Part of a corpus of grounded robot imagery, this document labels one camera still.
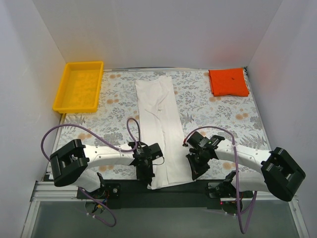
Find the white t-shirt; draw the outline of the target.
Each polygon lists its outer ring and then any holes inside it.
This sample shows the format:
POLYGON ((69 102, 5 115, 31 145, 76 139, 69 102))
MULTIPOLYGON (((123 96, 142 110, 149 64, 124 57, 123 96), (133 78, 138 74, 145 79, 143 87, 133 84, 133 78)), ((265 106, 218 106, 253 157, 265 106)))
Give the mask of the white t-shirt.
POLYGON ((192 182, 187 159, 188 149, 183 147, 184 133, 174 95, 171 77, 135 82, 142 142, 158 143, 163 159, 154 162, 154 178, 149 189, 192 182))

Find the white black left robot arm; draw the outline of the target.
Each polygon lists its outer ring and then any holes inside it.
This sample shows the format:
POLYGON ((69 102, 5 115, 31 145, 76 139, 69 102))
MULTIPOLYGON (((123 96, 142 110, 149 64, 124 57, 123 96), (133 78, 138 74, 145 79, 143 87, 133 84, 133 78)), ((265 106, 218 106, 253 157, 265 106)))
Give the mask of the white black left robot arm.
POLYGON ((163 153, 158 143, 148 146, 143 142, 129 142, 111 148, 85 145, 80 139, 74 139, 52 153, 50 163, 56 187, 74 184, 94 198, 101 198, 106 191, 104 180, 92 168, 134 166, 137 180, 150 185, 155 177, 153 161, 160 158, 163 158, 163 153))

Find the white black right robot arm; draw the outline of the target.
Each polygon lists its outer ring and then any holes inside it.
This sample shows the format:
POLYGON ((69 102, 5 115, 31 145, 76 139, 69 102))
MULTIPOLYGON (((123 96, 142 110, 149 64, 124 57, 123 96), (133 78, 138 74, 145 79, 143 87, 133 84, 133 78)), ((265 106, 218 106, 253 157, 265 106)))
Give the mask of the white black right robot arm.
POLYGON ((197 131, 185 138, 183 145, 190 147, 186 157, 193 180, 210 169, 209 161, 212 159, 231 161, 254 171, 253 174, 230 172, 226 176, 219 189, 230 197, 244 191, 263 191, 289 202, 306 177, 291 155, 280 147, 259 150, 233 145, 222 136, 207 138, 197 131))

